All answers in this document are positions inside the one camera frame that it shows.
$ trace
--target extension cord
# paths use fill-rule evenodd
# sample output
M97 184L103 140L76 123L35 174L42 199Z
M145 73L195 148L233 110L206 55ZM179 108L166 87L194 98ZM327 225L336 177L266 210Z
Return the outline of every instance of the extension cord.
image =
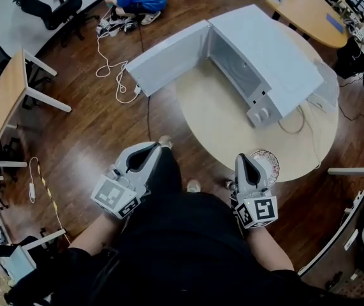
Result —
M107 15L108 15L108 13L111 11L111 9L112 8L110 8L110 9L108 9L108 11L106 12L106 14L102 17L102 20L101 21L105 21L106 22L106 20L104 19ZM109 60L108 60L108 58L107 57L105 57L102 53L101 53L101 51L99 51L99 40L101 39L101 38L106 38L107 36L111 36L111 34L110 34L110 32L108 31L108 32L105 32L105 33L103 33L102 35L100 35L100 36L98 36L97 37L97 45L98 45L98 48L97 48L97 51L98 51L98 53L99 53L99 55L102 57L102 58L104 58L104 60L105 60L105 65L104 66L102 66L102 67L100 67L100 68L98 68L97 69L97 71L95 72L95 75L98 77L98 78L104 78L104 77L107 77L107 76L109 76L110 74L111 74L111 68L114 68L114 67L116 67L116 66L119 66L120 65L120 71L119 71L119 73L118 73L118 75L115 77L115 80L116 80L116 82L117 82L117 91L116 91L116 93L115 93L115 98L117 99L117 101L119 102L119 103L121 103L121 104L123 104L123 105L126 105L126 104L128 104L128 103L131 103L131 102L133 102L138 96L139 96L139 94L137 94L136 93L136 89L135 89L135 96L134 96L134 98L133 99L131 99L131 100L129 100L129 101L121 101L119 98L118 98L118 94L119 93L121 93L121 94L125 94L126 93L126 91L127 91L127 89L126 89L126 86L125 85L122 85L121 84L121 80L122 80L122 75L124 74L124 70L125 70L125 66L126 66L126 64L128 63L128 60L126 60L126 61L122 61L122 62L118 62L117 64L114 64L114 65L110 65L109 64ZM98 73L102 70L102 69L108 69L108 72L105 74L105 75L99 75Z
M40 173L40 163L39 163L39 159L36 157L36 156L33 156L30 161L29 161L29 171L30 171L30 177L31 177L31 182L29 183L29 198L30 198L30 201L34 204L34 202L36 201L36 188L34 186L34 180L33 180L33 174L31 173L31 161L33 161L34 159L37 160L37 171L38 171L38 174L40 176L40 179L41 181L43 182L43 185L45 187L45 189L47 190L47 194L48 194L48 197L51 199L51 201L53 202L53 208L54 208L54 212L55 212L55 216L57 218L57 221L59 221L59 224L60 224L60 228L62 230L64 230L64 228L62 227L62 224L61 224L61 221L60 221L60 217L59 217L59 214L57 212L57 204L55 203L55 201L53 200L52 198L52 193L50 192L50 190L48 189L48 187L46 186L46 181L45 179L41 176L41 173ZM64 234L64 237L66 238L67 242L69 244L71 244L71 242L69 241L68 237L66 234Z

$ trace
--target wooden floor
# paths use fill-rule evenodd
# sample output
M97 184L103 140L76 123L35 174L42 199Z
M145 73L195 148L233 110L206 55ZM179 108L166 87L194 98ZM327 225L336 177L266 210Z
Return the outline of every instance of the wooden floor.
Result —
M195 22L248 4L257 4L272 15L273 11L262 0L168 0L168 6L153 24L143 26L141 33L135 30L102 39L101 51L111 64L132 60L141 54L142 47L148 49ZM101 16L105 12L104 4L91 11ZM95 76L95 71L104 64L97 53L95 26L91 22L84 27L84 41L73 37L68 47L61 48L56 40L40 55L59 73L45 87L45 92L69 104L73 111L65 113L42 105L31 111L20 109L17 115L25 159L39 158L43 175L59 206L62 224L71 237L78 235L101 212L89 198L98 176L114 163L124 148L148 140L147 98L140 96L129 105L115 100L115 76L119 68L114 68L106 78ZM310 42L331 66L336 51L313 40ZM123 82L129 94L121 98L130 99L135 83L128 74L124 75ZM350 117L364 113L364 90L360 82L342 88L339 101ZM360 117L350 122L341 113L339 118L335 143L321 167L298 180L273 187L279 199L279 220L268 229L298 270L337 231L343 209L351 204L359 187L364 187L363 179L347 181L326 174L329 167L364 166L364 120ZM154 140L161 135L173 138L184 183L196 178L204 191L228 201L228 192L220 182L231 171L195 139L175 92L161 90L153 95L150 129ZM11 206L1 212L12 239L18 242L29 234L38 235L41 227L57 230L53 206L38 176L34 175L37 200L32 204L28 191L29 169L21 169L17 175L18 181L8 183L3 194Z

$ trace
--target hand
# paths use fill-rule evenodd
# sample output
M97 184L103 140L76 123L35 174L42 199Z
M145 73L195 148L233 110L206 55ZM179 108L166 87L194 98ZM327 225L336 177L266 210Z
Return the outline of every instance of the hand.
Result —
M114 6L116 6L116 5L117 5L117 1L116 1L116 0L105 0L105 3L106 3L106 4L112 4L112 5L114 5Z

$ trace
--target plate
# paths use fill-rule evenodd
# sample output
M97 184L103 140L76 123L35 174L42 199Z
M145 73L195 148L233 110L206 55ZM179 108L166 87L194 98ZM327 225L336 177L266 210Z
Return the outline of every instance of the plate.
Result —
M258 150L250 156L265 169L266 176L268 177L268 186L271 187L274 185L279 175L279 163L277 157L267 150Z

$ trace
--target white sneaker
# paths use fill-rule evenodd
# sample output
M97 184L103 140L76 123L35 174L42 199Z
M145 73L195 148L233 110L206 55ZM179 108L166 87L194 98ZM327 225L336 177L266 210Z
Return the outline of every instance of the white sneaker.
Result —
M187 183L186 190L188 193L199 193L201 191L200 183L196 179L192 179Z
M142 25L149 25L151 22L153 22L156 18L159 17L159 15L161 14L160 11L158 11L157 13L147 13L145 15L145 17L142 19L141 24Z
M173 147L173 143L170 140L170 136L167 135L160 137L158 143L161 144L162 147L168 147L169 149Z

